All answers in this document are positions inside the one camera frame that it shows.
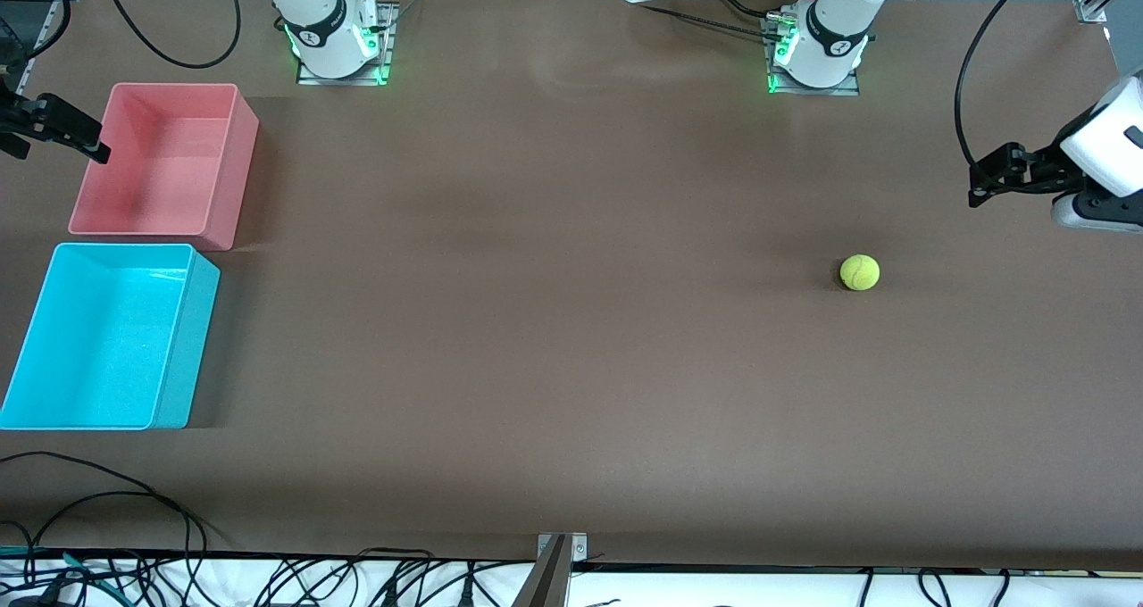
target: pink plastic container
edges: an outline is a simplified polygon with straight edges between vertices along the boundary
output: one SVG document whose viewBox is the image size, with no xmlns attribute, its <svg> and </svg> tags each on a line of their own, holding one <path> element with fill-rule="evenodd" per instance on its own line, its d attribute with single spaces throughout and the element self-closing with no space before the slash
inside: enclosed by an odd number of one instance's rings
<svg viewBox="0 0 1143 607">
<path fill-rule="evenodd" d="M 117 85 L 69 232 L 233 248 L 257 131 L 233 85 Z"/>
</svg>

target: plastic bin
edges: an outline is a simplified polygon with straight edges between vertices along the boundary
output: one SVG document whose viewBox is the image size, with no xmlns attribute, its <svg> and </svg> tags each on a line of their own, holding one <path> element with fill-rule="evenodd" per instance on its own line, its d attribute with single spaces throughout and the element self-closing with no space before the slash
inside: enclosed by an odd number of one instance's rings
<svg viewBox="0 0 1143 607">
<path fill-rule="evenodd" d="M 257 131 L 233 85 L 117 85 L 103 114 L 111 160 L 87 165 L 69 231 L 233 248 Z"/>
<path fill-rule="evenodd" d="M 217 288 L 184 243 L 57 246 L 0 429 L 182 429 Z"/>
</svg>

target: blue bin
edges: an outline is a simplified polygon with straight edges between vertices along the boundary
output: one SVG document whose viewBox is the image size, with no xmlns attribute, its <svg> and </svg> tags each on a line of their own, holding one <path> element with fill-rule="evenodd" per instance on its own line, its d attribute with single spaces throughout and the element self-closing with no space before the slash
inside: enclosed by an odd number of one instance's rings
<svg viewBox="0 0 1143 607">
<path fill-rule="evenodd" d="M 192 246 L 57 246 L 0 429 L 186 426 L 217 289 Z"/>
</svg>

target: table surface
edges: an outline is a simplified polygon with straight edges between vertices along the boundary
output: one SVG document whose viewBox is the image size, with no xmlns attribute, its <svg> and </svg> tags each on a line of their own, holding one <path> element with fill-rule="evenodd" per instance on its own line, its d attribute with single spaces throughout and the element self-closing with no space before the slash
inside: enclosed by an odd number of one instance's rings
<svg viewBox="0 0 1143 607">
<path fill-rule="evenodd" d="M 229 39 L 230 0 L 123 1 L 181 57 Z M 889 2 L 858 98 L 768 95 L 756 42 L 621 0 L 421 0 L 387 87 L 297 87 L 269 0 L 242 5 L 232 57 L 185 71 L 82 0 L 27 90 L 99 114 L 114 82 L 226 81 L 262 121 L 191 428 L 0 453 L 139 477 L 219 549 L 518 558 L 580 530 L 606 560 L 1143 564 L 1140 241 L 1046 198 L 968 209 L 952 88 L 989 5 Z M 1014 3 L 970 142 L 1045 144 L 1116 77 L 1069 5 Z M 0 159 L 3 377 L 83 167 Z M 832 278 L 855 253 L 882 265 L 864 294 Z M 111 484 L 8 465 L 0 506 L 37 524 Z M 181 537 L 121 502 L 45 544 Z"/>
</svg>

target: yellow-green ball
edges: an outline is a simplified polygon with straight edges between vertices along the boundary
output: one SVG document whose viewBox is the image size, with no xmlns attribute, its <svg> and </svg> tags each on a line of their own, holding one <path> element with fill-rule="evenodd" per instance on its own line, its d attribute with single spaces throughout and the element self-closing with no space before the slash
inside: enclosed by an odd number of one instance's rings
<svg viewBox="0 0 1143 607">
<path fill-rule="evenodd" d="M 881 266 L 868 255 L 854 255 L 841 264 L 841 282 L 850 290 L 869 290 L 881 278 Z"/>
</svg>

